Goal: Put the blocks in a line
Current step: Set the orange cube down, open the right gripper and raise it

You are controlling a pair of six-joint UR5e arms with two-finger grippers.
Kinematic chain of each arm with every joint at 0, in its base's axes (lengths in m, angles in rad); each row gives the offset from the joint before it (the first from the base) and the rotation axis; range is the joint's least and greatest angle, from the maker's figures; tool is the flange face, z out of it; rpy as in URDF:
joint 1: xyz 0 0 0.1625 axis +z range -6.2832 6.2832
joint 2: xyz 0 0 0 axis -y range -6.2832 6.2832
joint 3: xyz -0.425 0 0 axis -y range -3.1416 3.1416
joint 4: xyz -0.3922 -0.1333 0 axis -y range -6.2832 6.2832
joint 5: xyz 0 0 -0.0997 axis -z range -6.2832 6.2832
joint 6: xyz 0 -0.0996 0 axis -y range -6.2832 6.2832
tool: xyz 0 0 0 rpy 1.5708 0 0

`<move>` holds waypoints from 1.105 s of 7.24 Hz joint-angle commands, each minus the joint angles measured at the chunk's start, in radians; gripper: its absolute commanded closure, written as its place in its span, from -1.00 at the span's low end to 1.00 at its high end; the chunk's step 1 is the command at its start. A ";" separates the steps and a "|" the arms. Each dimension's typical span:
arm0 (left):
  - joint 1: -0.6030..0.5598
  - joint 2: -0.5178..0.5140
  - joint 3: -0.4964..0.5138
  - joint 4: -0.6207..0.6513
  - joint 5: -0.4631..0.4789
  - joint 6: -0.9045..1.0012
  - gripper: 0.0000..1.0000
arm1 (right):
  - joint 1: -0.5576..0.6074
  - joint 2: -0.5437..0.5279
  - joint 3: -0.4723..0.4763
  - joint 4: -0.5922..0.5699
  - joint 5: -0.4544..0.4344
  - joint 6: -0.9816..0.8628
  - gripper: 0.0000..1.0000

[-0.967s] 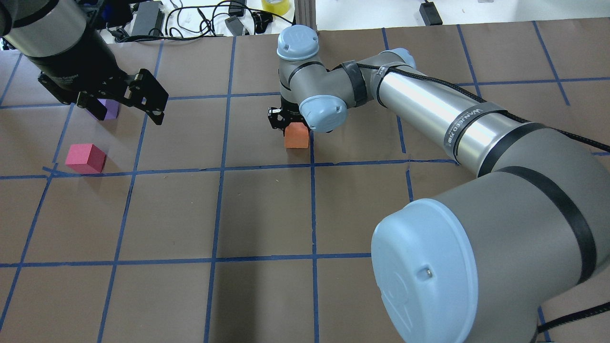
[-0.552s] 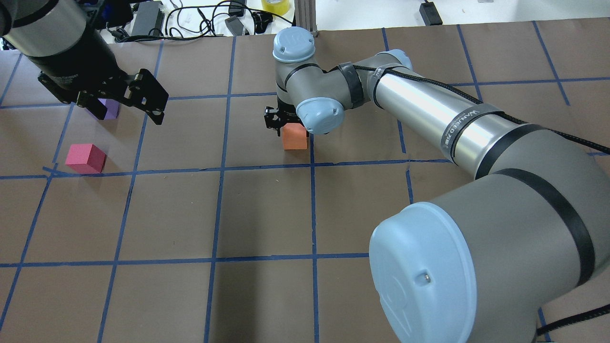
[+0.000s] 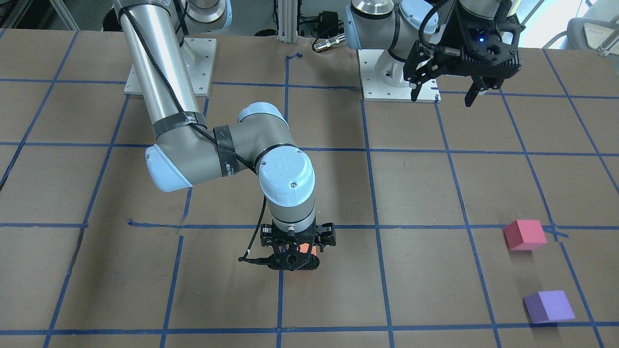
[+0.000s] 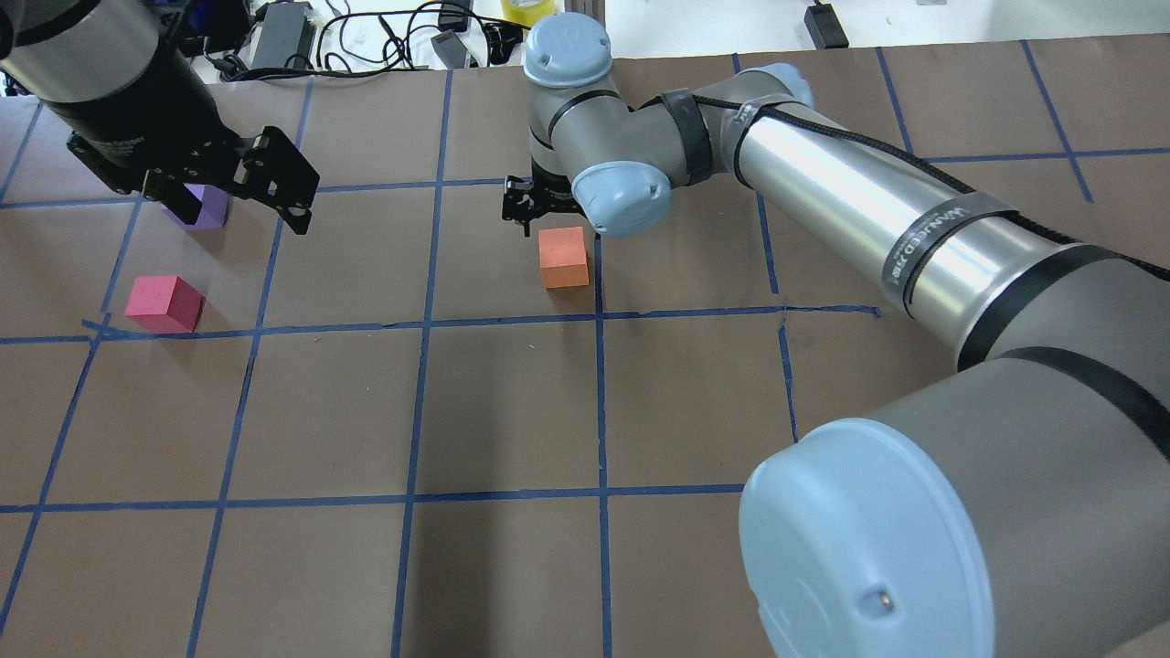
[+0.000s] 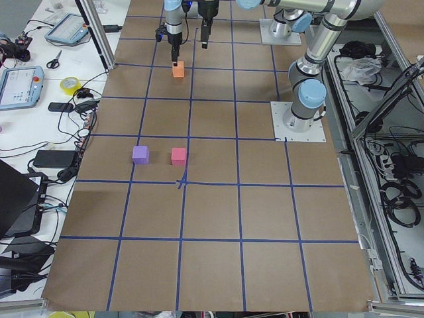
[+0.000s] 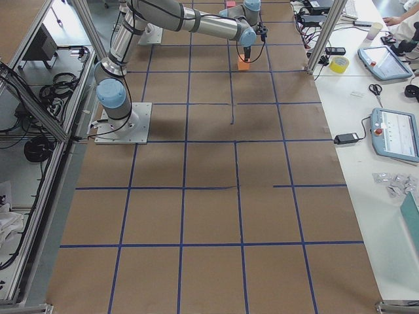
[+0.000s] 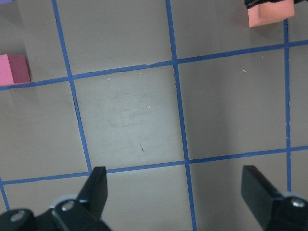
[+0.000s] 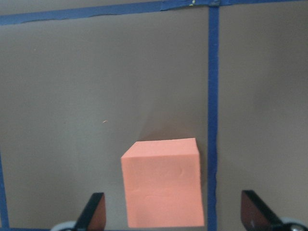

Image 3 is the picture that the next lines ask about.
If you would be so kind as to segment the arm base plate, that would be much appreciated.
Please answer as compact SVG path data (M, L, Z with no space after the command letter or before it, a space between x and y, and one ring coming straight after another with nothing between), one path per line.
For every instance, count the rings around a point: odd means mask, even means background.
M363 97L366 101L411 103L412 88L404 81L404 63L385 49L357 51Z
M196 97L208 97L214 68L217 40L215 38L184 38L180 48L184 64ZM131 66L124 93L143 96L135 64Z

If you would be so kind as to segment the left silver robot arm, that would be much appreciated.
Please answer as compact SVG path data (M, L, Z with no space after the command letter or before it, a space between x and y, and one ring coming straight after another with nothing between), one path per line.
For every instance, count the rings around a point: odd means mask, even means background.
M438 103L443 75L470 77L464 98L501 88L522 68L517 0L353 0L346 44L358 51L365 99Z

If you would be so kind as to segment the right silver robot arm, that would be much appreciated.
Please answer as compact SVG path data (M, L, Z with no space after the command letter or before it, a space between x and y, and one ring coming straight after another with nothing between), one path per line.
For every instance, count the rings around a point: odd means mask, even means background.
M255 102L241 110L238 123L208 130L199 111L189 68L198 63L188 34L227 27L227 0L116 0L117 20L133 58L133 68L152 123L155 144L146 152L150 176L164 191L191 188L218 177L252 170L265 194L272 223L257 224L267 258L241 256L240 262L274 270L314 270L316 248L336 244L332 223L316 224L315 172L296 147L278 108Z

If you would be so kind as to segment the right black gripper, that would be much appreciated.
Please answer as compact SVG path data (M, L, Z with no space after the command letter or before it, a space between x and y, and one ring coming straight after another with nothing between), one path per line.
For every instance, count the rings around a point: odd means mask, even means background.
M273 254L261 258L260 264L273 270L315 270L319 267L319 258L311 253L300 253L299 247L303 243L314 244L323 250L325 247L334 247L336 230L334 223L323 223L320 227L313 221L312 224L300 232L282 231L276 225L263 223L260 226L260 240L262 247L272 247Z

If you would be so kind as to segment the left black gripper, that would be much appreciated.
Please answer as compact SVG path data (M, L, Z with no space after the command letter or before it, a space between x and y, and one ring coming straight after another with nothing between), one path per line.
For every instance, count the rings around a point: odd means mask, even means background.
M411 101L416 102L422 85L440 72L473 76L464 98L467 107L488 89L501 88L504 79L522 69L518 43L524 27L516 10L517 5L454 5L439 41L444 51L435 52L435 62L420 41L414 42L404 62Z

